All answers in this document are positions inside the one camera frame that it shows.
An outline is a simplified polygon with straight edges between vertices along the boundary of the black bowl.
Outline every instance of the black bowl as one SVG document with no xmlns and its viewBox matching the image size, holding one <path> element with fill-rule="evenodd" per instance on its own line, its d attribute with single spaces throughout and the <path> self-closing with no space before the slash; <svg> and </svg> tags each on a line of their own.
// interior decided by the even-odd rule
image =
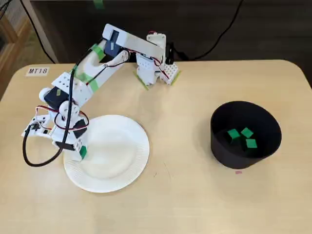
<svg viewBox="0 0 312 234">
<path fill-rule="evenodd" d="M 262 107 L 246 102 L 231 101 L 219 106 L 211 117 L 211 150 L 215 158 L 226 167 L 247 168 L 272 155 L 280 146 L 281 129 L 275 118 Z M 246 137 L 231 141 L 228 131 L 244 128 L 253 132 L 257 148 L 246 146 Z"/>
</svg>

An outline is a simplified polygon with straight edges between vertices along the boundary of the table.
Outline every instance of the table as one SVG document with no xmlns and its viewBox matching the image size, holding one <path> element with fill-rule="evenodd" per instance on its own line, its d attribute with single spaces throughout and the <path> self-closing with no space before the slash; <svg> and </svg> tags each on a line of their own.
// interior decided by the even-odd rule
<svg viewBox="0 0 312 234">
<path fill-rule="evenodd" d="M 312 92 L 293 63 L 179 62 L 173 86 L 158 82 L 149 91 L 126 64 L 82 108 L 90 118 L 136 120 L 151 143 L 142 175 L 108 194 L 76 187 L 62 156 L 42 168 L 23 161 L 20 134 L 41 104 L 39 91 L 73 64 L 47 66 L 46 77 L 17 71 L 0 102 L 0 233 L 311 233 Z M 264 107 L 282 129 L 279 150 L 241 174 L 210 150 L 210 117 L 232 100 Z M 27 144 L 33 162 L 56 151 L 44 138 Z"/>
</svg>

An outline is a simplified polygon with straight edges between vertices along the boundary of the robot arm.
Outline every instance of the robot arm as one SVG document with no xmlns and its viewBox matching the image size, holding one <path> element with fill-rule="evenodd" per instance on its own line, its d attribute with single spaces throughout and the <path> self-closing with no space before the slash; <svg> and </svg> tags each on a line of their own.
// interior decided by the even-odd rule
<svg viewBox="0 0 312 234">
<path fill-rule="evenodd" d="M 92 97 L 107 80 L 136 53 L 137 74 L 146 85 L 154 84 L 157 78 L 171 84 L 178 73 L 175 64 L 165 64 L 166 36 L 153 33 L 143 40 L 110 24 L 105 25 L 103 40 L 97 47 L 105 54 L 114 57 L 111 61 L 100 64 L 95 51 L 91 51 L 72 72 L 73 78 L 71 114 L 69 115 L 69 87 L 71 73 L 64 72 L 53 82 L 53 88 L 44 88 L 39 94 L 41 101 L 48 107 L 38 106 L 36 115 L 30 121 L 22 136 L 40 136 L 50 138 L 57 147 L 62 146 L 67 117 L 70 124 L 63 149 L 76 151 L 74 160 L 81 161 L 87 152 L 85 132 L 89 119 L 80 108 Z M 48 111 L 47 115 L 37 115 L 38 109 Z"/>
</svg>

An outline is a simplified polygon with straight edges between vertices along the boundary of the paper plate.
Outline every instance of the paper plate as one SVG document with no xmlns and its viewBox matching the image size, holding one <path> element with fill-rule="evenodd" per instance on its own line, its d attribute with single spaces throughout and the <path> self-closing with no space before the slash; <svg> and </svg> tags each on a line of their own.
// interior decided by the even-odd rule
<svg viewBox="0 0 312 234">
<path fill-rule="evenodd" d="M 81 162 L 64 154 L 68 177 L 78 187 L 108 193 L 132 183 L 144 170 L 150 145 L 144 129 L 125 116 L 107 115 L 90 120 L 87 155 Z"/>
</svg>

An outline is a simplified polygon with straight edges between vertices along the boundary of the dark background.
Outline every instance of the dark background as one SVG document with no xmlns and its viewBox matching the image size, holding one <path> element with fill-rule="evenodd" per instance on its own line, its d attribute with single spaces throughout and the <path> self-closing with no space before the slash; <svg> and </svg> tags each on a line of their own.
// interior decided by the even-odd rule
<svg viewBox="0 0 312 234">
<path fill-rule="evenodd" d="M 0 51 L 2 50 L 4 45 L 5 45 L 4 37 L 2 37 L 1 34 L 0 34 Z"/>
<path fill-rule="evenodd" d="M 190 57 L 207 51 L 230 23 L 239 0 L 33 1 L 61 63 L 76 62 L 100 37 L 106 23 L 146 38 L 165 33 Z M 218 46 L 202 60 L 286 59 L 312 85 L 312 1 L 245 0 Z"/>
</svg>

